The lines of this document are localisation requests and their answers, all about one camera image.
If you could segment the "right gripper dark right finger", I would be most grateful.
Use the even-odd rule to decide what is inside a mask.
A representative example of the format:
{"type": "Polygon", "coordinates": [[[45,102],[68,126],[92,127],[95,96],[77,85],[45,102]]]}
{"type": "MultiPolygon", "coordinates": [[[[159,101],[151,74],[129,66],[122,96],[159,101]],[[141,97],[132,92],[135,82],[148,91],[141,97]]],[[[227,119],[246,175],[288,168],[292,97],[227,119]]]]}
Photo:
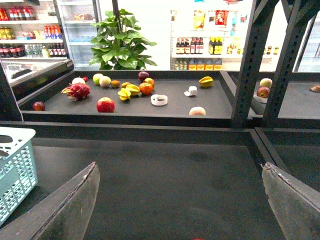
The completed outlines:
{"type": "Polygon", "coordinates": [[[262,167],[268,203],[287,240],[320,238],[320,193],[270,162],[262,167]]]}

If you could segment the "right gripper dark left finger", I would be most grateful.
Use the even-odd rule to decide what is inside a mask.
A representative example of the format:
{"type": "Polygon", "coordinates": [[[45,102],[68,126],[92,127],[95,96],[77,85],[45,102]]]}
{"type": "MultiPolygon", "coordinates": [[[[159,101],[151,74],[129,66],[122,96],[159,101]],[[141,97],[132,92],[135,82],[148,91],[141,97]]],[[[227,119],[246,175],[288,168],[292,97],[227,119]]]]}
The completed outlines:
{"type": "Polygon", "coordinates": [[[100,172],[90,163],[0,230],[2,240],[82,240],[95,207],[100,172]]]}

